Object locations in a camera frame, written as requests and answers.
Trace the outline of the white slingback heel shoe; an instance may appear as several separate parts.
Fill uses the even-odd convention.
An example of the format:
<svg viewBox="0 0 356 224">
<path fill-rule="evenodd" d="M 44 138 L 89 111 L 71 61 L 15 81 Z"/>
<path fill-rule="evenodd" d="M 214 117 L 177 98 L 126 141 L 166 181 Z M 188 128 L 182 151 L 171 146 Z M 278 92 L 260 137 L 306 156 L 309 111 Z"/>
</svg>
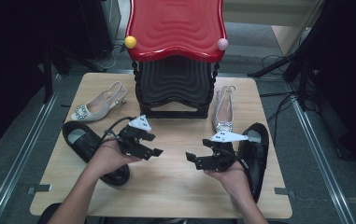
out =
<svg viewBox="0 0 356 224">
<path fill-rule="evenodd" d="M 127 89 L 120 81 L 111 84 L 87 104 L 78 105 L 71 115 L 74 121 L 96 121 L 103 119 L 117 105 L 124 104 Z"/>
<path fill-rule="evenodd" d="M 217 104 L 213 115 L 213 127 L 215 131 L 231 132 L 234 121 L 234 94 L 236 87 L 233 85 L 222 86 L 216 95 Z"/>
</svg>

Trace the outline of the person's right hand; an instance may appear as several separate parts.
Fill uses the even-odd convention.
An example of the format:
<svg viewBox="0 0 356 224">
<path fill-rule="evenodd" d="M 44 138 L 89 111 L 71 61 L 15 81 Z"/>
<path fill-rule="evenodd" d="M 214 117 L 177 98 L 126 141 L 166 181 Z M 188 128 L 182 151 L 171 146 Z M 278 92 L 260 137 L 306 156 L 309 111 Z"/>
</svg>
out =
<svg viewBox="0 0 356 224">
<path fill-rule="evenodd" d="M 238 207 L 256 204 L 253 201 L 244 168 L 237 161 L 225 172 L 205 170 L 205 174 L 218 180 Z"/>
</svg>

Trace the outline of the red and black shoe rack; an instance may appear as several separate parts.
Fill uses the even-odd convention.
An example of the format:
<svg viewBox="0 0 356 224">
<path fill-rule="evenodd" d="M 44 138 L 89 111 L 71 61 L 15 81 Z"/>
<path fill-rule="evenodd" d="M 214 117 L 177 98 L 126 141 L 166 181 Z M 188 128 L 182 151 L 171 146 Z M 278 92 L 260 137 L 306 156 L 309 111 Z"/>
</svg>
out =
<svg viewBox="0 0 356 224">
<path fill-rule="evenodd" d="M 130 0 L 124 44 L 140 112 L 205 119 L 228 48 L 223 0 Z"/>
</svg>

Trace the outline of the black tripod stand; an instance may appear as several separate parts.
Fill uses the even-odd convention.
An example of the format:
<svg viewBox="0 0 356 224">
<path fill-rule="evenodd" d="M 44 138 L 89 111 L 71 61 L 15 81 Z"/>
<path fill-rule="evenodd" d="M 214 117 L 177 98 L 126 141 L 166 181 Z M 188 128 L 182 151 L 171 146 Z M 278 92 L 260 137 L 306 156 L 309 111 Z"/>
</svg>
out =
<svg viewBox="0 0 356 224">
<path fill-rule="evenodd" d="M 283 73 L 286 82 L 293 82 L 299 77 L 298 104 L 303 111 L 306 111 L 306 84 L 310 70 L 309 59 L 306 56 L 304 47 L 299 47 L 292 54 L 283 57 L 281 60 L 266 66 L 260 71 L 248 74 L 248 77 L 262 77 L 272 71 L 287 64 L 288 67 Z"/>
</svg>

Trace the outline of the grey metal table bracket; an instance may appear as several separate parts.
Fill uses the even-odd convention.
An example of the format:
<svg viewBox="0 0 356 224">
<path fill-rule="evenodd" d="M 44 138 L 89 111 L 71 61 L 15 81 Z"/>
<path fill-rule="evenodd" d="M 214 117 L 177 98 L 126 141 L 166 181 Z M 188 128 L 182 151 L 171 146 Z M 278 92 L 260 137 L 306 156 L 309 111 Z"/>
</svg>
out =
<svg viewBox="0 0 356 224">
<path fill-rule="evenodd" d="M 34 195 L 37 192 L 47 192 L 50 191 L 52 188 L 52 184 L 46 184 L 46 185 L 34 185 L 32 187 L 29 187 L 28 190 L 26 191 L 27 194 Z"/>
<path fill-rule="evenodd" d="M 295 194 L 295 191 L 294 190 L 291 190 L 291 189 L 286 189 L 286 188 L 274 188 L 274 192 L 277 194 L 277 195 L 286 195 L 290 198 L 295 198 L 296 197 L 296 194 Z"/>
</svg>

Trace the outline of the black curtain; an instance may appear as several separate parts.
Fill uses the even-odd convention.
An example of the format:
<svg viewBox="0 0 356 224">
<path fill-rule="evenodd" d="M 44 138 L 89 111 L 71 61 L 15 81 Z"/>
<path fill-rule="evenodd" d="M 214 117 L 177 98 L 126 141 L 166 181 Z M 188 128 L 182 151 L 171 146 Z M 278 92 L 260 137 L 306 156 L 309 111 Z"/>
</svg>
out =
<svg viewBox="0 0 356 224">
<path fill-rule="evenodd" d="M 307 40 L 320 114 L 339 156 L 356 160 L 356 0 L 325 0 Z"/>
<path fill-rule="evenodd" d="M 0 139 L 43 87 L 39 69 L 68 0 L 0 0 Z"/>
</svg>

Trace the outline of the metal floor rail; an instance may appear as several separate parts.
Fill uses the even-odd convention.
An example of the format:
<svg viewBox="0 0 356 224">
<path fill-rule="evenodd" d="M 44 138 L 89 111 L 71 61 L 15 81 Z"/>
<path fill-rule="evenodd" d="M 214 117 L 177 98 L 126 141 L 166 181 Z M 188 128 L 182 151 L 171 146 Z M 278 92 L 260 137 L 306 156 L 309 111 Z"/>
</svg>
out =
<svg viewBox="0 0 356 224">
<path fill-rule="evenodd" d="M 36 119 L 18 152 L 18 155 L 16 156 L 14 162 L 8 170 L 4 181 L 2 182 L 0 187 L 0 216 L 2 215 L 11 194 L 17 185 L 21 173 L 30 158 L 37 138 L 40 135 L 40 132 L 42 131 L 44 124 L 50 115 L 50 111 L 55 104 L 57 96 L 59 95 L 63 81 L 64 77 L 60 74 L 57 74 L 51 84 L 54 89 L 54 93 L 50 96 L 50 99 L 41 106 L 41 109 L 38 112 Z"/>
<path fill-rule="evenodd" d="M 301 108 L 297 100 L 293 100 L 292 104 L 341 224 L 356 224 L 347 198 L 335 177 L 330 162 L 328 162 L 323 152 L 323 148 L 320 145 L 318 136 L 315 134 L 307 113 Z"/>
</svg>

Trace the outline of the black leather shoe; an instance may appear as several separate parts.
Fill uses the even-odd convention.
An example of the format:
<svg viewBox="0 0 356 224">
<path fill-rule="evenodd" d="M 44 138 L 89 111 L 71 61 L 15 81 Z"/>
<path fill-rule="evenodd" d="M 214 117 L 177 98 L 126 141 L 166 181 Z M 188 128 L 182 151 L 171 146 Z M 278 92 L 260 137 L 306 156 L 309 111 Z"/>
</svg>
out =
<svg viewBox="0 0 356 224">
<path fill-rule="evenodd" d="M 253 123 L 250 125 L 244 131 L 244 135 L 249 133 L 259 136 L 260 142 L 241 141 L 238 145 L 237 157 L 239 161 L 243 162 L 253 200 L 258 202 L 267 164 L 269 135 L 262 123 Z"/>
<path fill-rule="evenodd" d="M 84 123 L 70 120 L 63 125 L 62 133 L 65 142 L 86 163 L 88 163 L 101 144 L 101 137 Z M 110 186 L 122 186 L 130 177 L 128 165 L 100 177 Z"/>
</svg>

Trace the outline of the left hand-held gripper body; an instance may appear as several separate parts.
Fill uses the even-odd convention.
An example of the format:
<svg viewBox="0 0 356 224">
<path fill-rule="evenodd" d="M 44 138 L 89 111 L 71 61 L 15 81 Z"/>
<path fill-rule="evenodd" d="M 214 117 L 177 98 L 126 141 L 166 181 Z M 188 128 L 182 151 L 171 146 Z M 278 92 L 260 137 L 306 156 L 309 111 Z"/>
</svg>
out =
<svg viewBox="0 0 356 224">
<path fill-rule="evenodd" d="M 145 115 L 131 119 L 128 124 L 119 132 L 118 137 L 123 153 L 140 158 L 139 148 L 142 133 L 150 133 L 151 127 Z"/>
</svg>

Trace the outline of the light wooden panel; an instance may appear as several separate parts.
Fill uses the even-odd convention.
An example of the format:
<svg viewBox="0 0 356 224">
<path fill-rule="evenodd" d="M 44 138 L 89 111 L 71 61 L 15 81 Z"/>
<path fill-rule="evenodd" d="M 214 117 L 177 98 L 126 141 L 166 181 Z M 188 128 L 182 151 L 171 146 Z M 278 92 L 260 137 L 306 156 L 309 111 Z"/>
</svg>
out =
<svg viewBox="0 0 356 224">
<path fill-rule="evenodd" d="M 325 0 L 289 0 L 286 9 L 272 25 L 279 48 L 284 56 L 293 53 L 307 28 L 318 19 Z"/>
</svg>

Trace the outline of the dark cabinet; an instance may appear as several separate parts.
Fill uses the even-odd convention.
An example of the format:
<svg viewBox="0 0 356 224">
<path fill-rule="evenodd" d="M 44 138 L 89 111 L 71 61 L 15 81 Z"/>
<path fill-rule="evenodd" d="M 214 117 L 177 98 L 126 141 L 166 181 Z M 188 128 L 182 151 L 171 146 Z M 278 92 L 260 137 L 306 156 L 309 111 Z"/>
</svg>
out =
<svg viewBox="0 0 356 224">
<path fill-rule="evenodd" d="M 96 61 L 114 47 L 121 23 L 118 0 L 78 0 L 90 43 L 90 56 Z"/>
</svg>

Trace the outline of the person's left hand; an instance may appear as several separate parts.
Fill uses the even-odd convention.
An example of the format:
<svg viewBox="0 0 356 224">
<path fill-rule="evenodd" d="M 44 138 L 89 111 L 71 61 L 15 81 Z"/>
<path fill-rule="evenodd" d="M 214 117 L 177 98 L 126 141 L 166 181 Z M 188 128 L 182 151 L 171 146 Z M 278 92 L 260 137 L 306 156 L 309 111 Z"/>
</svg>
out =
<svg viewBox="0 0 356 224">
<path fill-rule="evenodd" d="M 96 150 L 83 174 L 88 180 L 94 180 L 116 171 L 125 164 L 137 161 L 140 161 L 138 157 L 122 154 L 116 140 L 107 140 Z"/>
</svg>

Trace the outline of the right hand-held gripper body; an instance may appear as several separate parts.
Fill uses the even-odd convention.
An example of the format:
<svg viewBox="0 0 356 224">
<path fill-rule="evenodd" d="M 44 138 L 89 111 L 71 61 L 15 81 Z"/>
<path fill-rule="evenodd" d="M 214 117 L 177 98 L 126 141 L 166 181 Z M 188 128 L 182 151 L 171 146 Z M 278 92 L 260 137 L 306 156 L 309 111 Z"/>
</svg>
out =
<svg viewBox="0 0 356 224">
<path fill-rule="evenodd" d="M 238 161 L 245 169 L 249 166 L 243 159 L 239 159 L 233 149 L 233 142 L 245 141 L 249 138 L 246 135 L 221 131 L 209 138 L 215 142 L 212 148 L 211 156 L 196 157 L 199 169 L 197 170 L 214 170 L 224 172 Z"/>
</svg>

